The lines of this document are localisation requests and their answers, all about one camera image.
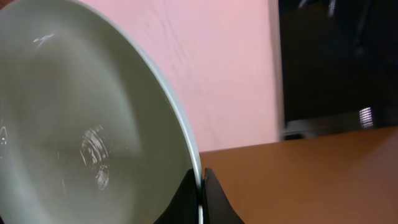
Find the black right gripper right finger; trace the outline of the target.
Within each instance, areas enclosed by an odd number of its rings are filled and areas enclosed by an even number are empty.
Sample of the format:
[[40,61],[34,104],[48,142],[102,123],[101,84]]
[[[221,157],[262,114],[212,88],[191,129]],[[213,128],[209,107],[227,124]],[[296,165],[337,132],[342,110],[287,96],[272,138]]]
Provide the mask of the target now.
[[244,224],[232,208],[212,169],[205,169],[203,180],[203,223]]

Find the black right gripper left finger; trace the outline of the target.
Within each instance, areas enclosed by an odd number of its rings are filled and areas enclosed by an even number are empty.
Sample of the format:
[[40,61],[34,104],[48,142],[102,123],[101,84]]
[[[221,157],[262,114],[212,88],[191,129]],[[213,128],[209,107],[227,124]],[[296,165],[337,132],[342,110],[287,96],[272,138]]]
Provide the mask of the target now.
[[188,170],[168,207],[154,224],[198,224],[198,193],[195,174]]

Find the pale green plate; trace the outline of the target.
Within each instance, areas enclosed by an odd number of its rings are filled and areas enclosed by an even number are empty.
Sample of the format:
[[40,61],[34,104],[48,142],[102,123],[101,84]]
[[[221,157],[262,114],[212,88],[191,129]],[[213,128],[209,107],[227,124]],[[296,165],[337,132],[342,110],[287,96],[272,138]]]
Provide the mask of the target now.
[[154,62],[78,1],[1,10],[1,222],[154,223],[188,170],[189,122]]

